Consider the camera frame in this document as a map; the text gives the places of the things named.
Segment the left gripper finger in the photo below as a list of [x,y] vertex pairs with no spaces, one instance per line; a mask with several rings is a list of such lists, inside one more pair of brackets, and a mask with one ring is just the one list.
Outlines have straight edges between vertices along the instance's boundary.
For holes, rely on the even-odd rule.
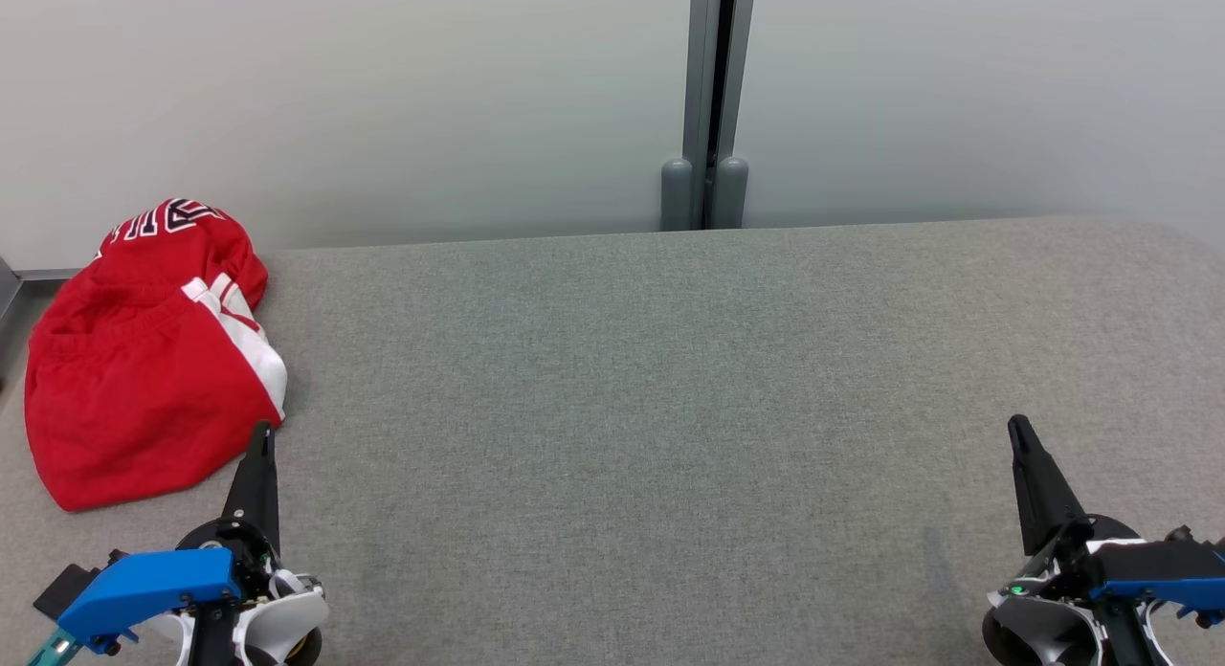
[[263,535],[274,555],[281,553],[276,428],[268,421],[254,426],[247,448],[236,465],[222,517],[247,523]]

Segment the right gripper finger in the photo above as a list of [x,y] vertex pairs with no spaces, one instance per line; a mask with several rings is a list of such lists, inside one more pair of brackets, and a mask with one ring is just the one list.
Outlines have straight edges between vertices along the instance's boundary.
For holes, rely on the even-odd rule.
[[1024,555],[1033,557],[1066,534],[1085,540],[1087,513],[1058,463],[1038,440],[1029,417],[1024,414],[1009,417],[1008,440]]

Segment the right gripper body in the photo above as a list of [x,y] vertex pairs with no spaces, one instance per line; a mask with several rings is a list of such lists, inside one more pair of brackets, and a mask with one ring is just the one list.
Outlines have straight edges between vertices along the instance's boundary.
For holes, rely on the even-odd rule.
[[1169,665],[1152,630],[1163,602],[1091,596],[1098,552],[1143,544],[1125,523],[1106,515],[1076,515],[1045,529],[1024,526],[1029,558],[1014,578],[990,593],[984,643],[1001,665]]

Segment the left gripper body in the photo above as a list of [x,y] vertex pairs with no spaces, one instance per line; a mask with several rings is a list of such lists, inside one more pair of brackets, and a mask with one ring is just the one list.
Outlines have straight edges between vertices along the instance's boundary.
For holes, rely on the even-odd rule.
[[214,602],[145,621],[178,645],[179,665],[314,665],[323,651],[323,622],[330,615],[323,583],[293,573],[281,562],[278,522],[222,517],[202,523],[178,545],[223,547],[234,555],[239,591]]

